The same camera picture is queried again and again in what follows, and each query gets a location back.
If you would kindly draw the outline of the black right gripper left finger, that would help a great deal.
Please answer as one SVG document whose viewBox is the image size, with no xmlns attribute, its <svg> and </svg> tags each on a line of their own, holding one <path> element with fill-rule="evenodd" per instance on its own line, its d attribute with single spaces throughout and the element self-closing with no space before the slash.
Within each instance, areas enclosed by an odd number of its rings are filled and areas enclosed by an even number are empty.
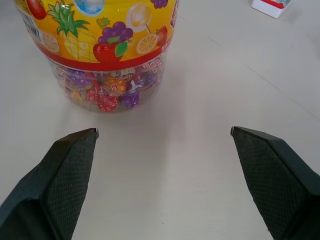
<svg viewBox="0 0 320 240">
<path fill-rule="evenodd" d="M 0 205 L 0 240 L 72 240 L 98 137 L 88 128 L 53 143 Z"/>
</svg>

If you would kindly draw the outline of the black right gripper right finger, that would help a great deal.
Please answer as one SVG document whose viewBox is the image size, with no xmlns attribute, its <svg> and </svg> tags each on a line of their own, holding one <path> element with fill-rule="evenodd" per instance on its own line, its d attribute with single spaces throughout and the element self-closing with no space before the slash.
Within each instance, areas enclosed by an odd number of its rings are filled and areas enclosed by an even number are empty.
<svg viewBox="0 0 320 240">
<path fill-rule="evenodd" d="M 320 240 L 320 175 L 281 138 L 240 126 L 230 135 L 273 240 Z"/>
</svg>

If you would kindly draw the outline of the red candy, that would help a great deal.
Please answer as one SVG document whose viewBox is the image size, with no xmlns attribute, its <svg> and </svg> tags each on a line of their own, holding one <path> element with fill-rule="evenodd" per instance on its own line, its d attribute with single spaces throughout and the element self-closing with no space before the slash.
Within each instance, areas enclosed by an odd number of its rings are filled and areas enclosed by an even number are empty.
<svg viewBox="0 0 320 240">
<path fill-rule="evenodd" d="M 119 99 L 113 95 L 101 95 L 97 102 L 97 107 L 103 112 L 112 112 L 118 106 Z"/>
</svg>

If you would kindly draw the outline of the purple candy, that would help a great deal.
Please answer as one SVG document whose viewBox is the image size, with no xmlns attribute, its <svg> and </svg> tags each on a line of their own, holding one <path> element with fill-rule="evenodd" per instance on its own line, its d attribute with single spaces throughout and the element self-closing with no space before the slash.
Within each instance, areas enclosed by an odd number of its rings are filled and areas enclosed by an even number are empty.
<svg viewBox="0 0 320 240">
<path fill-rule="evenodd" d="M 127 108 L 134 108 L 140 104 L 140 94 L 138 91 L 127 92 L 119 98 L 121 104 Z"/>
</svg>

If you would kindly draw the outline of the orange candy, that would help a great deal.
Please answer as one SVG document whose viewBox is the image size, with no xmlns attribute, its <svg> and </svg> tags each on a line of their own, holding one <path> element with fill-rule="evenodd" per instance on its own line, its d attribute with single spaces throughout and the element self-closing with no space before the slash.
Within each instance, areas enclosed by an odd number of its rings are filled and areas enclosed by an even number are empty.
<svg viewBox="0 0 320 240">
<path fill-rule="evenodd" d="M 118 94 L 123 94 L 127 89 L 126 81 L 123 79 L 109 77 L 105 80 L 104 84 L 110 89 L 111 92 Z"/>
</svg>

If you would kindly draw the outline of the clear lollipop jar fruit label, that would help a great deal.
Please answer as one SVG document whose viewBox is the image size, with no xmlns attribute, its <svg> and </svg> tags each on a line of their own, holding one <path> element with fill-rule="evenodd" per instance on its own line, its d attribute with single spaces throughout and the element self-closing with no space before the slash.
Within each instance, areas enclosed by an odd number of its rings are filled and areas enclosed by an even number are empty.
<svg viewBox="0 0 320 240">
<path fill-rule="evenodd" d="M 48 59 L 70 101 L 101 113 L 133 108 L 120 96 L 139 92 L 139 105 L 158 90 L 173 39 L 180 0 L 13 0 L 28 33 Z M 112 92 L 107 78 L 125 80 Z M 118 97 L 101 111 L 100 96 Z"/>
</svg>

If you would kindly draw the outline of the white red box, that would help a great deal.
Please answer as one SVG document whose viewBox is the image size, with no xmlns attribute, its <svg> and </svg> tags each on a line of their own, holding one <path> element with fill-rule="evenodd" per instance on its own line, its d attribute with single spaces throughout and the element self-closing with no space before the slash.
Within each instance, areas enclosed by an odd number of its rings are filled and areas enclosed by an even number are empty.
<svg viewBox="0 0 320 240">
<path fill-rule="evenodd" d="M 288 7 L 291 0 L 252 0 L 251 7 L 277 19 Z"/>
</svg>

